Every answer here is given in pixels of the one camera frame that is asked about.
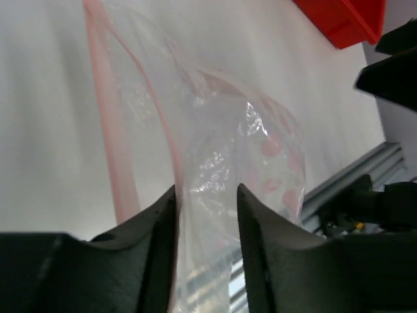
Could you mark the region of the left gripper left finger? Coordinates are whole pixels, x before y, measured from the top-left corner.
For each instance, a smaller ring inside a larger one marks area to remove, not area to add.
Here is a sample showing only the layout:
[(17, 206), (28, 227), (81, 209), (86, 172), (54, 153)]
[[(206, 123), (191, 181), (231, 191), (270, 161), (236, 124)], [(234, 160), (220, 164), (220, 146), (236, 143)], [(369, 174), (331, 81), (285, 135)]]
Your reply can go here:
[(1, 234), (2, 312), (168, 312), (177, 248), (175, 191), (91, 241)]

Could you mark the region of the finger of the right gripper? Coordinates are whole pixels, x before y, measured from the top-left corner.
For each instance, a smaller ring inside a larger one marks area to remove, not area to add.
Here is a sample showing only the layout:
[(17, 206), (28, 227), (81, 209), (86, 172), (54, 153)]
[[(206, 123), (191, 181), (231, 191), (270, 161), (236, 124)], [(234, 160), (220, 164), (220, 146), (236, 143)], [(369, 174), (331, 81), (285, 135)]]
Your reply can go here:
[(355, 87), (416, 112), (416, 56), (393, 55), (363, 68)]
[(389, 56), (416, 54), (416, 19), (411, 19), (384, 34), (377, 43), (375, 51)]

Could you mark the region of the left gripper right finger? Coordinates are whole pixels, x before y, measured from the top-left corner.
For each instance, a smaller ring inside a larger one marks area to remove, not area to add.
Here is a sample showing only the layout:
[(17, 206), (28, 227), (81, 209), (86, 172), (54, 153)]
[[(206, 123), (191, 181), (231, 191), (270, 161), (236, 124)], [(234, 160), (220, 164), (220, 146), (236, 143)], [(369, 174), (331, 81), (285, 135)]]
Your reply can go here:
[(416, 235), (325, 239), (245, 186), (237, 213), (250, 312), (415, 312)]

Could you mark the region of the clear pink zip top bag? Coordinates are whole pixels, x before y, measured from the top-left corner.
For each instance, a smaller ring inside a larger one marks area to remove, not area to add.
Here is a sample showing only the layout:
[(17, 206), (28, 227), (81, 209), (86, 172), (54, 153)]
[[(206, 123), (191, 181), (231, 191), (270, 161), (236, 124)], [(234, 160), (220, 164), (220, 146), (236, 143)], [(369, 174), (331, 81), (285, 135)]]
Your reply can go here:
[(186, 57), (144, 15), (84, 1), (91, 66), (118, 223), (175, 185), (179, 247), (170, 312), (228, 312), (240, 250), (237, 188), (300, 223), (300, 127), (282, 105)]

